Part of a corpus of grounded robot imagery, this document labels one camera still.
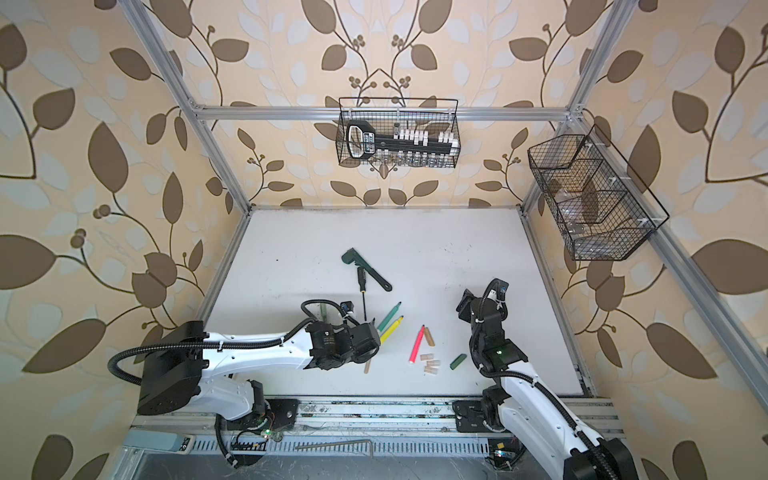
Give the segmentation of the brown pen cap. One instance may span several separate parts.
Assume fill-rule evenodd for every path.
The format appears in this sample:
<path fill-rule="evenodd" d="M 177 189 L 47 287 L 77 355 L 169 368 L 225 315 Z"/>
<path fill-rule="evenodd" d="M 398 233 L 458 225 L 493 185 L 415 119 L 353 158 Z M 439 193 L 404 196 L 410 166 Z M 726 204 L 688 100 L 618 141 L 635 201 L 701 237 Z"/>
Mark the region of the brown pen cap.
<path fill-rule="evenodd" d="M 424 327 L 424 337 L 430 347 L 435 346 L 435 341 L 428 327 Z"/>

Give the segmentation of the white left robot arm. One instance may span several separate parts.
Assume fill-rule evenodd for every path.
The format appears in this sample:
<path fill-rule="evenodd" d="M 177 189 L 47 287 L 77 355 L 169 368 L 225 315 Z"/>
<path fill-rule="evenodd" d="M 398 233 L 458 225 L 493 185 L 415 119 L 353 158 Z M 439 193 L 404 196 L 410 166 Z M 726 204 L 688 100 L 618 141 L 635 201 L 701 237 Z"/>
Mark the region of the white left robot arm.
<path fill-rule="evenodd" d="M 226 420 L 266 411 L 260 380 L 236 380 L 237 374 L 259 370 L 333 370 L 363 364 L 381 346 L 379 332 L 366 323 L 334 326 L 306 319 L 293 329 L 269 335 L 225 335 L 206 332 L 195 321 L 150 345 L 142 355 L 137 413 L 169 414 L 178 410 L 213 413 Z"/>

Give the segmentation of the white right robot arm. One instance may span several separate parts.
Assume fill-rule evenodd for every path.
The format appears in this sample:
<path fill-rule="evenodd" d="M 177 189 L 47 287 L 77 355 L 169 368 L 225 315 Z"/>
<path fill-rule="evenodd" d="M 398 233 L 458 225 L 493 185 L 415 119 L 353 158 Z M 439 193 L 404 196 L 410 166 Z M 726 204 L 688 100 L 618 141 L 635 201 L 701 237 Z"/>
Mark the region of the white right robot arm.
<path fill-rule="evenodd" d="M 624 443 L 604 438 L 573 413 L 507 337 L 507 289 L 507 282 L 494 279 L 480 296 L 464 291 L 456 308 L 471 328 L 473 365 L 494 382 L 482 394 L 485 427 L 513 434 L 552 479 L 637 479 Z"/>

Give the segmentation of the green highlighter pen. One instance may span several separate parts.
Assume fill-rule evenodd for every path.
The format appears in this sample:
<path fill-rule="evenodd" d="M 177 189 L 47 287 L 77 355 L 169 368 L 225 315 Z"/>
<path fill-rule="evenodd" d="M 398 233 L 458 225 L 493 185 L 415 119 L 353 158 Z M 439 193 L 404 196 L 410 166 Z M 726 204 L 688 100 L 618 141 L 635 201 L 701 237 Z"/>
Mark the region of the green highlighter pen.
<path fill-rule="evenodd" d="M 394 305 L 394 306 L 393 306 L 393 307 L 390 309 L 390 311 L 387 313 L 387 315 L 384 317 L 384 319 L 382 320 L 382 322 L 381 322 L 381 323 L 379 324 L 379 326 L 377 327 L 377 330 L 378 330 L 378 332 L 379 332 L 380 334 L 383 334 L 383 333 L 386 331 L 387 327 L 389 326 L 389 324 L 391 323 L 391 321 L 393 320 L 393 318 L 394 318 L 394 317 L 395 317 L 395 315 L 397 314 L 397 312 L 398 312 L 398 310 L 399 310 L 400 306 L 401 306 L 401 302 L 398 302 L 397 304 L 395 304 L 395 305 Z"/>

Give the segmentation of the yellow highlighter pen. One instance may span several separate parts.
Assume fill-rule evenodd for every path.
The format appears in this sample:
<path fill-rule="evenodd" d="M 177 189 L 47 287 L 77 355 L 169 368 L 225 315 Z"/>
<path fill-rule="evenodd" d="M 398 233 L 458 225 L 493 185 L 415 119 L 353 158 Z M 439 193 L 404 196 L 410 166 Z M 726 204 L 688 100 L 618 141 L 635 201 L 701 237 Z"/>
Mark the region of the yellow highlighter pen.
<path fill-rule="evenodd" d="M 402 323 L 402 320 L 404 319 L 403 316 L 398 317 L 396 320 L 394 320 L 385 330 L 384 333 L 380 336 L 381 343 L 386 342 L 391 335 L 398 329 L 400 324 Z"/>

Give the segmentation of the pink highlighter pen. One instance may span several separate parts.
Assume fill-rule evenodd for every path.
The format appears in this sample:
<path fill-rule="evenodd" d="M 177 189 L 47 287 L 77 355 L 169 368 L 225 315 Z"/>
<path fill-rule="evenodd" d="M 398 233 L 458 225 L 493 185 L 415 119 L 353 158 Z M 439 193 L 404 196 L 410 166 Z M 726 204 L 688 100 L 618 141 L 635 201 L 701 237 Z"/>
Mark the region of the pink highlighter pen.
<path fill-rule="evenodd" d="M 424 339 L 424 335 L 425 335 L 425 326 L 422 325 L 420 327 L 417 335 L 416 335 L 413 347 L 412 347 L 410 355 L 409 355 L 409 362 L 411 364 L 413 364 L 413 363 L 415 363 L 417 361 L 417 358 L 418 358 L 418 355 L 419 355 L 420 346 L 421 346 L 421 343 L 422 343 L 422 341 Z"/>

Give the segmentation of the dark green highlighter cap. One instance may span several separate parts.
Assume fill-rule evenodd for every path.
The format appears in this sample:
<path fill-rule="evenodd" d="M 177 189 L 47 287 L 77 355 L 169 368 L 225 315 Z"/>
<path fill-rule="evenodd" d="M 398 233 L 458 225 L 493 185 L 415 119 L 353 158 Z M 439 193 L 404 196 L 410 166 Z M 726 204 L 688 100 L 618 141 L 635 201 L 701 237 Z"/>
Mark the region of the dark green highlighter cap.
<path fill-rule="evenodd" d="M 466 354 L 458 355 L 449 365 L 451 370 L 456 370 L 467 358 Z"/>

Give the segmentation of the black yellow screwdriver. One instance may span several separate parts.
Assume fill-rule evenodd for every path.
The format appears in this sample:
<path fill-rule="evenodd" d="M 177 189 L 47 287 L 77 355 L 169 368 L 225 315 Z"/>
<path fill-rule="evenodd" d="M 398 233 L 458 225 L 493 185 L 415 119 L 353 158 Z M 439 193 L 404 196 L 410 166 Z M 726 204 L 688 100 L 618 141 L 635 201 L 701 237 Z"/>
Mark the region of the black yellow screwdriver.
<path fill-rule="evenodd" d="M 367 277 L 366 277 L 366 271 L 362 266 L 357 267 L 357 280 L 358 280 L 358 286 L 362 297 L 362 308 L 363 308 L 363 318 L 364 321 L 367 322 L 367 306 L 366 306 L 366 287 L 367 287 Z"/>

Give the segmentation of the green pipe wrench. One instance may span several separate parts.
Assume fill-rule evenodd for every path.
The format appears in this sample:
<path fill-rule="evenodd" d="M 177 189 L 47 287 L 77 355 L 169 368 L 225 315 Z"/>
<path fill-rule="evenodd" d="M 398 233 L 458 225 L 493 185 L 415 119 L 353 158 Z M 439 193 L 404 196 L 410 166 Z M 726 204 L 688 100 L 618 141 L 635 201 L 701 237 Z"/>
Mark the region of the green pipe wrench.
<path fill-rule="evenodd" d="M 344 264 L 354 264 L 357 268 L 362 266 L 366 271 L 366 277 L 369 275 L 379 286 L 386 292 L 391 292 L 393 286 L 387 281 L 381 274 L 379 274 L 369 263 L 354 249 L 350 248 L 342 256 L 341 260 Z"/>

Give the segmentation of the black socket set holder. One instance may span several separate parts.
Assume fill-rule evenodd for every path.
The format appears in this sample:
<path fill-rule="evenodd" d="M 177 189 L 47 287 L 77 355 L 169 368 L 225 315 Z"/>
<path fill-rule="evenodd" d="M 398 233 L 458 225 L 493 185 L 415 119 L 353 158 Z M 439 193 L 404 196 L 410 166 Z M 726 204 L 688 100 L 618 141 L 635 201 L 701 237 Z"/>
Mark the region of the black socket set holder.
<path fill-rule="evenodd" d="M 417 128 L 409 122 L 374 125 L 363 119 L 339 125 L 337 152 L 342 160 L 360 161 L 453 161 L 461 152 L 461 141 L 452 129 L 430 130 L 437 124 L 428 122 Z"/>

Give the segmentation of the aluminium frame rail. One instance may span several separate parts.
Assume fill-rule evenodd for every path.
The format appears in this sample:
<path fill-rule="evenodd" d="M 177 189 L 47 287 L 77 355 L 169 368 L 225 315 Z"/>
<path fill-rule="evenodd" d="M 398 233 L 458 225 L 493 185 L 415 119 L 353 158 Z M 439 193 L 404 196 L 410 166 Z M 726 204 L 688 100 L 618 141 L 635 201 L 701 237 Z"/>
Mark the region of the aluminium frame rail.
<path fill-rule="evenodd" d="M 123 14 L 147 50 L 152 62 L 159 69 L 162 79 L 180 107 L 182 114 L 190 122 L 191 130 L 201 142 L 209 156 L 214 172 L 221 176 L 224 186 L 233 191 L 235 205 L 246 216 L 251 215 L 250 200 L 236 174 L 224 157 L 223 151 L 209 121 L 219 120 L 353 120 L 384 119 L 394 122 L 407 113 L 407 107 L 395 104 L 388 107 L 377 105 L 359 105 L 355 107 L 210 107 L 199 105 L 190 91 L 170 53 L 155 29 L 149 15 L 149 8 L 141 1 L 122 1 L 119 4 Z M 739 323 L 733 310 L 715 292 L 713 284 L 705 278 L 703 271 L 692 257 L 684 252 L 680 243 L 674 239 L 671 228 L 663 223 L 668 212 L 650 187 L 639 189 L 630 174 L 633 167 L 615 145 L 608 141 L 606 133 L 597 126 L 590 126 L 583 118 L 583 107 L 587 92 L 580 85 L 575 93 L 575 100 L 567 107 L 558 108 L 442 108 L 440 114 L 453 123 L 461 121 L 553 121 L 558 123 L 557 134 L 565 136 L 578 134 L 585 142 L 598 151 L 604 162 L 613 171 L 612 181 L 620 185 L 624 195 L 631 198 L 638 209 L 643 211 L 643 220 L 650 225 L 645 237 L 666 269 L 675 278 L 681 291 L 687 296 L 693 307 L 701 315 L 720 347 L 740 375 L 745 385 L 752 392 L 761 406 L 767 404 L 767 357 L 759 350 L 747 330 Z"/>

